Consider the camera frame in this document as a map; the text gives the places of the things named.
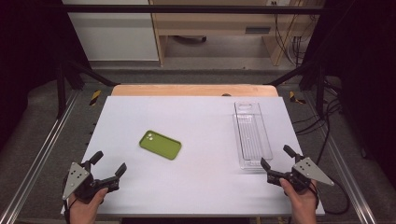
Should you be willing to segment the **black metal frame stand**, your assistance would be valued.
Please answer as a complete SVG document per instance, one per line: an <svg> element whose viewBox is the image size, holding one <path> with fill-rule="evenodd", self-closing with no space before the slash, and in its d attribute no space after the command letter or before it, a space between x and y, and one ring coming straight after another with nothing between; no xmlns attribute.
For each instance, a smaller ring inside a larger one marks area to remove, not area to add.
<svg viewBox="0 0 396 224"><path fill-rule="evenodd" d="M118 85L117 82L111 81L105 77L94 72L91 68L88 68L80 63L68 61L66 63L60 63L56 68L56 83L57 83L57 94L58 94L58 114L59 119L66 110L66 95L65 95L65 79L69 82L74 90L81 90L85 82L80 77L80 74L88 75L89 77L99 81L100 83L108 86L115 87Z"/></svg>
<svg viewBox="0 0 396 224"><path fill-rule="evenodd" d="M288 72L286 75L279 77L271 82L269 85L278 86L292 77L302 76L299 87L302 91L309 91L313 85L316 85L316 102L315 109L318 115L324 117L324 79L325 68L320 63L308 62Z"/></svg>

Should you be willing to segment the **grey label plate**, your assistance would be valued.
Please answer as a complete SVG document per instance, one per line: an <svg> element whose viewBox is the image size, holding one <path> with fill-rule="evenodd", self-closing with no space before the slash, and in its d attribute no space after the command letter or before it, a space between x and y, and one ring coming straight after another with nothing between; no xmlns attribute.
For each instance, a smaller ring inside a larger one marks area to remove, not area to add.
<svg viewBox="0 0 396 224"><path fill-rule="evenodd" d="M247 35L267 35L271 32L271 28L270 27L247 27L245 29L245 33Z"/></svg>

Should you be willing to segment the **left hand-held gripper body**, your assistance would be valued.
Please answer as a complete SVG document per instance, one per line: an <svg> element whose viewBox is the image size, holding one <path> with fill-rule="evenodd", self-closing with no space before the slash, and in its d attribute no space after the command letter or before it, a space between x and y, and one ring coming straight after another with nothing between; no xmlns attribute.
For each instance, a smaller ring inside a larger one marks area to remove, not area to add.
<svg viewBox="0 0 396 224"><path fill-rule="evenodd" d="M72 193L82 201L90 201L100 190L108 188L108 192L118 190L120 183L120 169L114 176L100 180L94 179L90 169L85 169L80 163L72 162L66 176L63 191L65 201Z"/></svg>

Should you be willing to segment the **wooden desk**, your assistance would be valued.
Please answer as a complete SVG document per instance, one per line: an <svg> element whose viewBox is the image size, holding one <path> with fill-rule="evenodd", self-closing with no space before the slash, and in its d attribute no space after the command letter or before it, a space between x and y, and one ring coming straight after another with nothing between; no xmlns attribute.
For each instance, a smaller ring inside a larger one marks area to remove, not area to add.
<svg viewBox="0 0 396 224"><path fill-rule="evenodd" d="M323 7L326 0L148 0L154 5L204 5L248 7ZM317 15L272 14L189 14L154 13L158 36L246 35L247 27L270 27L262 38L274 66L281 64L294 36L309 37L315 30Z"/></svg>

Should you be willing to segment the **wooden table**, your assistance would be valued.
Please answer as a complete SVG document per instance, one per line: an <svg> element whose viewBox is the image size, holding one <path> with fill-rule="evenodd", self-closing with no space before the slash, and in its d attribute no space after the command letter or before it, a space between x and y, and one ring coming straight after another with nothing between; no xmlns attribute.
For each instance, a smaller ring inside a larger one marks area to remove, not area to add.
<svg viewBox="0 0 396 224"><path fill-rule="evenodd" d="M117 85L112 96L262 96L277 97L271 85L252 84L131 84Z"/></svg>

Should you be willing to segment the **person's left hand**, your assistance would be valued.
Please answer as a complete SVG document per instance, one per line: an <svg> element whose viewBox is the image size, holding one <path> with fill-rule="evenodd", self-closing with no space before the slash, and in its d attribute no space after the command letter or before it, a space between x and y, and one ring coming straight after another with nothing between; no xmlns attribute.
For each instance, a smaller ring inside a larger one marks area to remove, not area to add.
<svg viewBox="0 0 396 224"><path fill-rule="evenodd" d="M89 203L77 199L75 194L69 197L70 224L95 224L97 210L106 197L108 188L100 189Z"/></svg>

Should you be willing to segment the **person's right hand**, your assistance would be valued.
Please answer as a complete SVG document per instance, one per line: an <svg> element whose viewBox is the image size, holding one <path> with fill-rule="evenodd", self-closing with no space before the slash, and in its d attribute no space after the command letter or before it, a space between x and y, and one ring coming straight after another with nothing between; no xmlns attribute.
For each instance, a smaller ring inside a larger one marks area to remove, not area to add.
<svg viewBox="0 0 396 224"><path fill-rule="evenodd" d="M290 199L294 224L317 224L317 194L310 189L304 193L298 193L284 178L280 178L279 182Z"/></svg>

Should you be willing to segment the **black horizontal frame bar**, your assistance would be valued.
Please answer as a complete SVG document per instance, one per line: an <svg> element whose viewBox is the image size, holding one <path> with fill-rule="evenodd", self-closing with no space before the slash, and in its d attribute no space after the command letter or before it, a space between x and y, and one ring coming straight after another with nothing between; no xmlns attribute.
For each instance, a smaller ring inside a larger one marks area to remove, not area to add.
<svg viewBox="0 0 396 224"><path fill-rule="evenodd" d="M322 14L321 7L247 7L183 5L62 5L67 12L81 13L215 13L215 14Z"/></svg>

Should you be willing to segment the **green phone case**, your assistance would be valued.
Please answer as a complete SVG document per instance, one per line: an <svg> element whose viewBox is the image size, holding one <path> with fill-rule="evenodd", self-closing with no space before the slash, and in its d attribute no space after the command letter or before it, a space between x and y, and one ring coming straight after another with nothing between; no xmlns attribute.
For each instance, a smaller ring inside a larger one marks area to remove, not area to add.
<svg viewBox="0 0 396 224"><path fill-rule="evenodd" d="M171 161L177 157L182 147L179 141L152 130L144 133L139 146Z"/></svg>

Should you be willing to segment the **clear plastic packaging box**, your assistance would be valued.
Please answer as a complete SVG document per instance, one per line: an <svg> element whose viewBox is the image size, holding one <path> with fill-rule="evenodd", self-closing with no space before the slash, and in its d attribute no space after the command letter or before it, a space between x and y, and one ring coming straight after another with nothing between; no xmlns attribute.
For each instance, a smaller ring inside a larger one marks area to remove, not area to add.
<svg viewBox="0 0 396 224"><path fill-rule="evenodd" d="M273 153L263 121L260 104L235 102L233 124L238 160L243 170L261 170L261 160L271 161Z"/></svg>

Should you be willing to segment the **white board sheet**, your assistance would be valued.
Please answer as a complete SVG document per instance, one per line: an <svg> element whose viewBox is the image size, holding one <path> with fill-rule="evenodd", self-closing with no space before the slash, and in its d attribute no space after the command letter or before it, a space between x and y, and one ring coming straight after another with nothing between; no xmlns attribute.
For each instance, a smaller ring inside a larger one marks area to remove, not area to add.
<svg viewBox="0 0 396 224"><path fill-rule="evenodd" d="M107 178L124 162L120 188L109 193L104 217L271 217L290 213L283 189L263 169L240 168L233 114L237 97L109 96L84 155ZM182 145L174 160L141 146L152 130Z"/></svg>

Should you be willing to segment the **white cabinet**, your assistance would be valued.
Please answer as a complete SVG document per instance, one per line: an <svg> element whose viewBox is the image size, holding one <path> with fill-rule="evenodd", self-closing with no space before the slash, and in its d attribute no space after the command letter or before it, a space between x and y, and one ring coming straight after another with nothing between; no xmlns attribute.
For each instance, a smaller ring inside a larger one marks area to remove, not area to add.
<svg viewBox="0 0 396 224"><path fill-rule="evenodd" d="M150 13L69 13L90 62L158 61Z"/></svg>

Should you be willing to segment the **dark curtain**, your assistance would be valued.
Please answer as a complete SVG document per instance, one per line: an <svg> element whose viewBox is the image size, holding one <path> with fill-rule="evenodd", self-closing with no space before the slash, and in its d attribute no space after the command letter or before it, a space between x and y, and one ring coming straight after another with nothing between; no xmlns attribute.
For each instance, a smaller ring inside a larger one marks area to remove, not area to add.
<svg viewBox="0 0 396 224"><path fill-rule="evenodd" d="M60 63L88 66L62 0L0 0L0 150L28 105L29 92L56 78Z"/></svg>
<svg viewBox="0 0 396 224"><path fill-rule="evenodd" d="M324 0L304 61L342 81L363 145L396 187L396 0Z"/></svg>

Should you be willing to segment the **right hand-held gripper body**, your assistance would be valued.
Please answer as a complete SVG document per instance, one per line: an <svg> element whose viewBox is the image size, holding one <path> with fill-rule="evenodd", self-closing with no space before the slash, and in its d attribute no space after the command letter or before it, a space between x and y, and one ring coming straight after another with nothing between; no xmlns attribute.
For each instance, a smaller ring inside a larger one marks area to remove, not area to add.
<svg viewBox="0 0 396 224"><path fill-rule="evenodd" d="M274 171L269 164L266 164L266 173L268 183L281 186L279 179L284 178L297 192L308 189L312 180L329 186L334 185L334 182L310 158L300 159L291 167L291 171L286 173Z"/></svg>

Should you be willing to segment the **yellow black striped tape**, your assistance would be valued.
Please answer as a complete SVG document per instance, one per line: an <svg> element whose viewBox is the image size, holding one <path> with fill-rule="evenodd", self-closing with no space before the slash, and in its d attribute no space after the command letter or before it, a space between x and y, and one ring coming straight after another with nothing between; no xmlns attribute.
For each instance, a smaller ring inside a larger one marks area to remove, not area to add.
<svg viewBox="0 0 396 224"><path fill-rule="evenodd" d="M95 105L95 103L97 102L97 100L98 100L100 94L101 94L101 91L100 91L100 90L94 91L94 93L93 93L93 95L92 95L92 98L91 98L91 100L90 100L90 102L89 102L89 105Z"/></svg>
<svg viewBox="0 0 396 224"><path fill-rule="evenodd" d="M296 98L296 96L295 96L295 94L294 94L294 91L290 91L290 102L292 102L292 103L297 103L297 104L300 104L300 105L306 104L306 100L304 100L304 99L297 99L297 98Z"/></svg>

